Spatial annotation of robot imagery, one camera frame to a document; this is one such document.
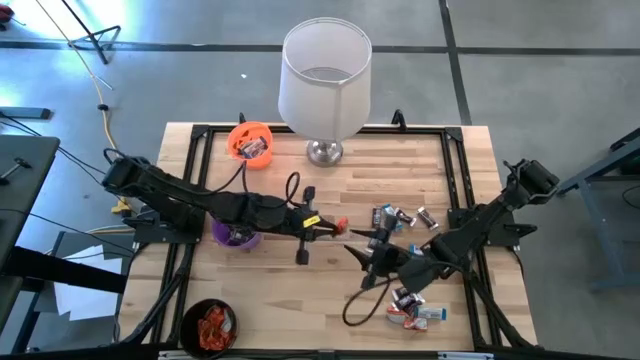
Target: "wooden table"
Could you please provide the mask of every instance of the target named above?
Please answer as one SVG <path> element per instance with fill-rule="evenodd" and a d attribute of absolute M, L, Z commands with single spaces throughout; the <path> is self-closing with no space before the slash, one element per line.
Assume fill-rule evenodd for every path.
<path fill-rule="evenodd" d="M 167 124 L 160 149 L 158 166 L 178 177 L 183 173 L 192 125 Z M 488 202 L 502 188 L 489 130 L 484 126 L 462 129 L 476 201 Z M 210 189 L 226 182 L 239 166 L 238 161 L 226 153 L 226 135 L 215 135 L 207 179 Z M 306 140 L 298 135 L 275 134 L 274 141 L 271 165 L 247 174 L 250 191 L 284 197 L 286 178 L 291 172 L 299 171 L 302 181 L 298 201 L 305 186 L 315 185 L 314 205 L 328 219 L 347 216 L 352 228 L 368 229 L 374 206 L 391 203 L 407 213 L 415 213 L 417 208 L 426 205 L 440 223 L 440 229 L 447 229 L 446 211 L 450 204 L 438 137 L 356 135 L 343 143 L 344 157 L 332 168 L 310 164 L 305 156 Z M 202 149 L 198 152 L 196 159 L 201 158 Z M 457 183 L 461 184 L 453 150 L 452 155 Z M 199 166 L 196 161 L 194 169 Z M 229 187 L 232 191 L 241 189 L 239 180 Z M 207 219 L 203 241 L 197 246 L 185 310 L 205 298 L 220 298 L 229 303 L 239 318 L 240 333 L 235 348 L 472 349 L 459 274 L 446 281 L 437 280 L 422 292 L 429 306 L 448 310 L 448 319 L 431 322 L 426 333 L 404 330 L 387 321 L 385 309 L 389 301 L 380 306 L 369 322 L 350 328 L 342 323 L 342 308 L 349 295 L 359 290 L 364 273 L 342 245 L 364 248 L 367 239 L 353 234 L 319 239 L 309 245 L 310 264 L 297 266 L 294 262 L 297 239 L 265 235 L 250 252 L 224 249 L 212 238 L 210 220 Z M 432 236 L 433 233 L 418 223 L 413 229 L 405 227 L 392 241 L 408 246 L 423 244 Z M 131 333 L 158 296 L 167 248 L 165 244 L 150 245 L 133 263 L 119 317 L 123 337 Z M 496 302 L 523 337 L 535 343 L 516 259 L 506 250 L 496 248 L 487 248 L 487 259 Z M 356 301 L 350 308 L 351 318 L 368 313 L 380 291 L 372 290 Z M 167 308 L 163 336 L 168 335 L 173 309 L 172 301 Z M 482 306 L 479 312 L 483 334 L 488 339 L 486 312 Z"/>

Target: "orange plastic cup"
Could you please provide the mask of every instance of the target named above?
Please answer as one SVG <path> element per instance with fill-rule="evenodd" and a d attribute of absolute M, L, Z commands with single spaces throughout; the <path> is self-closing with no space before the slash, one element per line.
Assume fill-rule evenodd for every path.
<path fill-rule="evenodd" d="M 267 150 L 253 159 L 245 159 L 239 150 L 242 145 L 263 137 L 267 141 Z M 233 128 L 227 138 L 227 152 L 231 157 L 240 161 L 247 161 L 247 168 L 251 170 L 264 169 L 271 163 L 273 154 L 273 135 L 269 127 L 261 122 L 248 121 Z"/>

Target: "gray floor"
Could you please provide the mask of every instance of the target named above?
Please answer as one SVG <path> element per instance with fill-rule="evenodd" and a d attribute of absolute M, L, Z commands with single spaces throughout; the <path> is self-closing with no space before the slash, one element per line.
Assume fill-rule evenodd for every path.
<path fill-rule="evenodd" d="M 56 9 L 58 2 L 45 3 L 65 30 L 82 35 L 68 14 Z M 122 41 L 279 44 L 304 19 L 336 16 L 361 26 L 376 45 L 445 44 L 437 0 L 106 4 L 85 1 L 79 13 L 96 29 L 122 25 Z M 0 41 L 60 38 L 31 1 L 12 6 L 27 27 L 11 24 Z M 631 0 L 450 0 L 449 8 L 459 46 L 640 46 L 640 3 Z M 232 121 L 239 111 L 250 119 L 279 120 L 277 53 L 110 56 L 112 63 L 103 66 L 95 54 L 85 53 L 115 88 L 103 91 L 113 109 L 113 135 L 127 153 L 155 160 L 168 121 Z M 566 178 L 640 124 L 640 57 L 461 56 L 460 62 L 471 120 L 490 127 L 498 160 L 538 159 Z M 29 125 L 106 167 L 101 149 L 108 143 L 96 94 L 74 53 L 0 49 L 0 69 L 0 105 L 53 109 L 52 120 Z M 412 124 L 460 124 L 446 55 L 374 55 L 371 122 L 387 122 L 395 108 Z M 75 165 L 57 158 L 34 212 L 86 230 L 118 222 L 108 211 L 112 200 Z M 606 274 L 604 256 L 577 194 L 523 209 L 517 218 L 540 228 L 522 246 L 540 344 L 640 358 L 640 290 L 589 291 L 589 283 Z M 30 219 L 20 244 L 46 250 L 57 230 Z M 14 311 L 13 327 L 0 338 L 3 350 L 19 313 Z"/>

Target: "purple cup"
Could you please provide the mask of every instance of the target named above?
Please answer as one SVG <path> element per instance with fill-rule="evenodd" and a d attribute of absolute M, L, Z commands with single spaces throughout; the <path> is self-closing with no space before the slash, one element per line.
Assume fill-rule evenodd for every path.
<path fill-rule="evenodd" d="M 262 234 L 256 233 L 255 235 L 253 235 L 251 239 L 249 239 L 249 241 L 247 241 L 244 244 L 229 245 L 229 237 L 231 236 L 231 230 L 227 225 L 221 224 L 214 220 L 213 224 L 211 225 L 211 229 L 213 231 L 213 238 L 216 240 L 216 242 L 223 247 L 227 247 L 231 249 L 246 249 L 246 250 L 253 249 L 254 247 L 258 246 L 258 244 L 260 243 L 260 240 L 262 240 Z"/>

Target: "silver lamp base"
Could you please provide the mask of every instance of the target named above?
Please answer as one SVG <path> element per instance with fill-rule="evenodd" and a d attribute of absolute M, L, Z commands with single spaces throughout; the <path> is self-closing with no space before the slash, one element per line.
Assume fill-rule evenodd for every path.
<path fill-rule="evenodd" d="M 307 157 L 315 166 L 330 167 L 342 159 L 342 145 L 311 140 L 307 143 Z"/>

